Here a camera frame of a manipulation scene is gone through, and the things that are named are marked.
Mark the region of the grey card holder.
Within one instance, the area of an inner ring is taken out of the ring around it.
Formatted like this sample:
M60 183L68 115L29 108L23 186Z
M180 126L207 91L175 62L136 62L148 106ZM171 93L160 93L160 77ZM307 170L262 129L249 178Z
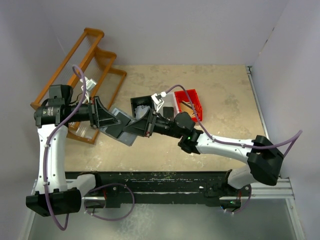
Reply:
M137 135L124 131L124 128L133 123L136 119L114 106L111 107L110 112L116 116L116 118L120 121L120 124L100 127L99 131L108 137L117 140L118 142L121 142L129 147L132 146L137 138Z

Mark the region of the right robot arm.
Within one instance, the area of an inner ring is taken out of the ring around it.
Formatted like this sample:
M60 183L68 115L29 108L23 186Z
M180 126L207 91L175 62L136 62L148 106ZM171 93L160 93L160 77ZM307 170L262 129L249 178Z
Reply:
M268 138L263 135L257 135L255 139L215 136L196 129L195 124L186 112L169 120L148 111L123 130L140 137L157 133L177 138L178 146L188 154L218 155L244 163L243 167L231 169L226 174L222 190L228 196L235 195L242 187L252 183L277 184L284 155Z

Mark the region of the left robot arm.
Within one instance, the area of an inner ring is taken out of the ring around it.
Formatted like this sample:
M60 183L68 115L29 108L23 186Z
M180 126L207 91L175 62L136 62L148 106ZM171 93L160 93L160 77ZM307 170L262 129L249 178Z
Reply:
M121 121L95 96L85 104L71 104L70 85L51 85L49 97L34 113L40 143L39 171L34 195L26 197L26 206L43 217L77 213L82 197L98 196L103 184L92 173L84 173L72 183L65 175L65 145L70 122L89 121L92 127L118 126Z

